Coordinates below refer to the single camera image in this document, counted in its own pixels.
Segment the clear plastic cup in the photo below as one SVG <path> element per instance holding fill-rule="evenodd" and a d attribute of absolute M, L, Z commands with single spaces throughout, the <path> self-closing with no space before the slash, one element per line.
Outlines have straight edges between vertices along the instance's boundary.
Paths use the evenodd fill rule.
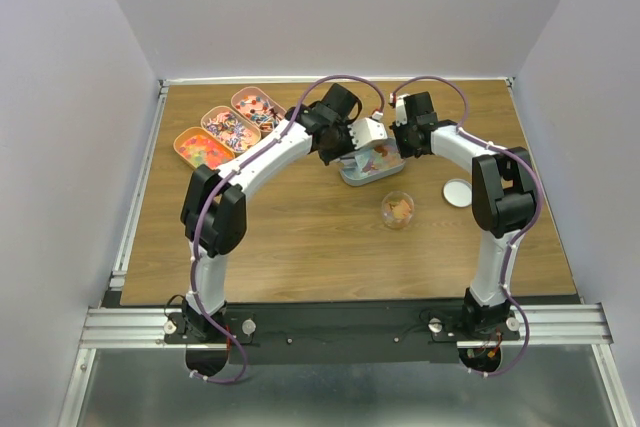
<path fill-rule="evenodd" d="M 388 193 L 381 203 L 381 216 L 385 226 L 403 229 L 409 225 L 415 211 L 413 199 L 402 191 Z"/>

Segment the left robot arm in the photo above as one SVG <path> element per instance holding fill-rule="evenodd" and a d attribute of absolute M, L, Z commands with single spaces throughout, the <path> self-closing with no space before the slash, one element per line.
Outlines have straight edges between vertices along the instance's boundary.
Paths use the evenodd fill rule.
<path fill-rule="evenodd" d="M 236 159 L 192 173 L 180 214 L 191 253 L 181 311 L 186 331 L 198 341 L 234 340 L 220 311 L 226 304 L 228 255 L 245 237 L 249 200 L 277 173 L 313 152 L 324 164 L 354 152 L 350 114 L 361 111 L 362 101 L 334 83 L 318 101 L 299 100 L 270 134 Z"/>

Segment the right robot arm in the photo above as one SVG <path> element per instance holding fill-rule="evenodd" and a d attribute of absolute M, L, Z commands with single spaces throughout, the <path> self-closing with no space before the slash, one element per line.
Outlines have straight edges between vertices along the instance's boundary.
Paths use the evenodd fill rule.
<path fill-rule="evenodd" d="M 391 129 L 403 158 L 435 155 L 471 175 L 472 215 L 483 235 L 476 274 L 455 326 L 466 336 L 483 338 L 510 317 L 518 248 L 540 215 L 540 182 L 529 153 L 484 141 L 451 120 L 440 120 L 427 92 L 393 95 L 391 106 Z"/>

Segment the grey candy tray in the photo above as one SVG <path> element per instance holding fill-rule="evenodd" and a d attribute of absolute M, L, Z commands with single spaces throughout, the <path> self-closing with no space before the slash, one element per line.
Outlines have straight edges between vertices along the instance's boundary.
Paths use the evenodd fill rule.
<path fill-rule="evenodd" d="M 342 180 L 352 187 L 395 175 L 403 170 L 404 159 L 400 156 L 393 138 L 375 147 L 358 150 L 342 162 L 339 170 Z"/>

